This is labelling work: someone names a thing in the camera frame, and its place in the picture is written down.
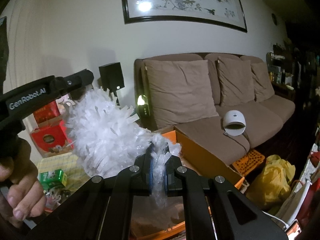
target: speaker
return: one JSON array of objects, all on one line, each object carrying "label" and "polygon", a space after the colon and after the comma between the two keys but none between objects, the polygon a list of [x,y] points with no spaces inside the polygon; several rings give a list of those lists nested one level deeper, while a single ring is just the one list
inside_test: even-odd
[{"label": "speaker", "polygon": [[110,93],[124,88],[124,79],[120,62],[111,63],[99,67],[103,90],[110,90]]}]

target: orange perforated stool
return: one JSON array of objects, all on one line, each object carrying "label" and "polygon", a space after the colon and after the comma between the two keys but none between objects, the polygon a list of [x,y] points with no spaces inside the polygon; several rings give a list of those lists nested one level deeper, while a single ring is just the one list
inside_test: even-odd
[{"label": "orange perforated stool", "polygon": [[264,156],[256,151],[250,150],[240,160],[237,160],[232,166],[243,176],[247,176],[251,171],[263,163]]}]

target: yellow plaid tablecloth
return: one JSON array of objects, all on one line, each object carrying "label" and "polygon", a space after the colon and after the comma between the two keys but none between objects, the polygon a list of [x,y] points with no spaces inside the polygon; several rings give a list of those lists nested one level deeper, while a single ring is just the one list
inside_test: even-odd
[{"label": "yellow plaid tablecloth", "polygon": [[84,172],[82,166],[77,163],[78,157],[72,153],[65,153],[42,159],[36,164],[38,172],[55,171],[62,169],[68,176],[65,189],[74,193],[84,183],[89,180],[89,176]]}]

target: human hand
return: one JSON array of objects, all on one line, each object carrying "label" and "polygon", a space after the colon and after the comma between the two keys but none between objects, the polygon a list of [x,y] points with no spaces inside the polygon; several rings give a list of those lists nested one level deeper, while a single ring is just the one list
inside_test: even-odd
[{"label": "human hand", "polygon": [[20,139],[18,155],[0,159],[0,182],[9,179],[7,201],[0,193],[0,214],[15,227],[26,217],[40,216],[45,207],[43,188],[37,179],[38,170],[30,161],[31,147]]}]

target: white round lamp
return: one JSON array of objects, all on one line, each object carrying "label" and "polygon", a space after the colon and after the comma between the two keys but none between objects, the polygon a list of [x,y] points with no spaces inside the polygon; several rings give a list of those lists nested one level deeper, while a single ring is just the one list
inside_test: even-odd
[{"label": "white round lamp", "polygon": [[223,117],[222,126],[227,134],[237,136],[245,130],[245,119],[243,114],[237,110],[226,112]]}]

